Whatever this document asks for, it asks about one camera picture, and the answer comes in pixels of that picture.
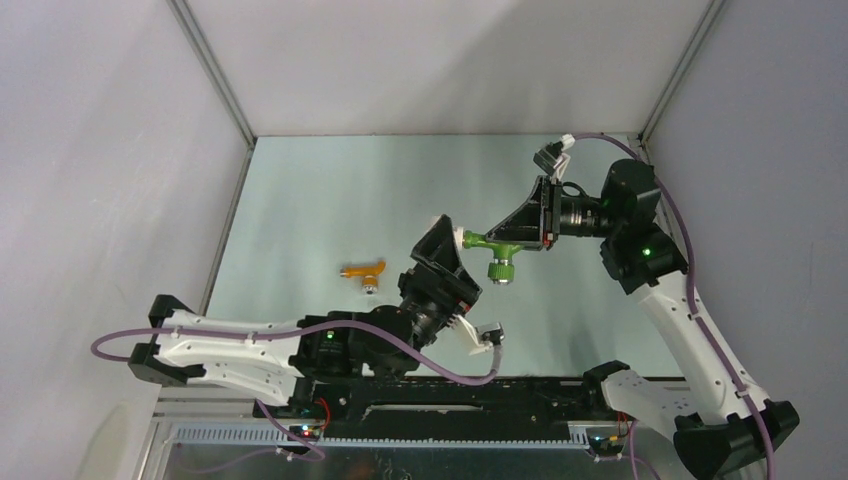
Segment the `green water faucet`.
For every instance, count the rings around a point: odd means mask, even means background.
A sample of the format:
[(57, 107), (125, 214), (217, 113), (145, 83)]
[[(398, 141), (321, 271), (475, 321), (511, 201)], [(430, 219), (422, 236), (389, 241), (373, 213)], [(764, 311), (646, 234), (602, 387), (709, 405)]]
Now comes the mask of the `green water faucet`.
[(523, 250), (521, 245), (494, 243), (484, 235), (465, 231), (462, 236), (464, 249), (486, 249), (492, 254), (487, 267), (487, 278), (496, 285), (508, 285), (515, 278), (514, 256)]

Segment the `orange water faucet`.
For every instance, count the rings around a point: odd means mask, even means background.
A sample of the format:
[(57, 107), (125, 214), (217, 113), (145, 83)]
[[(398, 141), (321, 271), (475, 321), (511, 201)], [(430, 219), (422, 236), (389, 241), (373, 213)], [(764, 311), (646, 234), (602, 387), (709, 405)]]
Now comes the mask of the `orange water faucet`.
[(361, 289), (366, 295), (374, 295), (379, 290), (379, 278), (386, 268), (385, 260), (377, 260), (372, 264), (348, 265), (340, 269), (342, 278), (358, 278)]

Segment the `white pipe elbow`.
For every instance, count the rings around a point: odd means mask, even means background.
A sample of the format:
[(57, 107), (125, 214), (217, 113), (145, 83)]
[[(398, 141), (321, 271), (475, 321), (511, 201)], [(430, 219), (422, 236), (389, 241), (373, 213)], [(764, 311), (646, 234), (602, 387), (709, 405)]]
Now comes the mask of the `white pipe elbow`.
[(465, 238), (465, 228), (461, 226), (455, 226), (453, 228), (453, 240), (458, 250), (463, 250), (464, 246), (464, 238)]

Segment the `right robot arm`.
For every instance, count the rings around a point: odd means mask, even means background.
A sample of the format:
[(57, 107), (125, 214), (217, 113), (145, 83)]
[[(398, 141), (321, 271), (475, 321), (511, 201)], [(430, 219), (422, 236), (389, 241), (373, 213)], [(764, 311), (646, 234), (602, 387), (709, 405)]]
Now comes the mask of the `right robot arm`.
[(614, 411), (670, 440), (688, 472), (713, 479), (764, 461), (776, 475), (775, 453), (799, 425), (788, 401), (773, 400), (720, 334), (694, 284), (694, 264), (656, 223), (662, 196), (653, 168), (622, 159), (592, 197), (548, 165), (528, 199), (486, 233), (486, 240), (521, 250), (552, 248), (562, 236), (600, 240), (600, 256), (649, 317), (678, 365), (686, 394), (654, 385), (612, 361), (585, 373), (585, 411)]

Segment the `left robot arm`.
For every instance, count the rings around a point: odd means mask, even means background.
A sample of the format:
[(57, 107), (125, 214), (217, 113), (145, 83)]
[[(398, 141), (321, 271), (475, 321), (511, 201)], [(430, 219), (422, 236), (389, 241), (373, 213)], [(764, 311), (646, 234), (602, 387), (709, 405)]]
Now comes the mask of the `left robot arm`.
[(399, 277), (400, 303), (365, 312), (329, 311), (249, 324), (199, 315), (175, 297), (160, 295), (150, 310), (150, 327), (138, 331), (142, 340), (125, 362), (142, 381), (218, 385), (297, 417), (316, 403), (315, 388), (301, 379), (396, 380), (425, 367), (460, 385), (485, 384), (495, 367), (472, 377), (450, 371), (423, 352), (446, 328), (465, 336), (472, 351), (496, 347), (465, 318), (481, 289), (460, 252), (479, 238), (450, 217), (437, 217), (413, 247), (414, 266)]

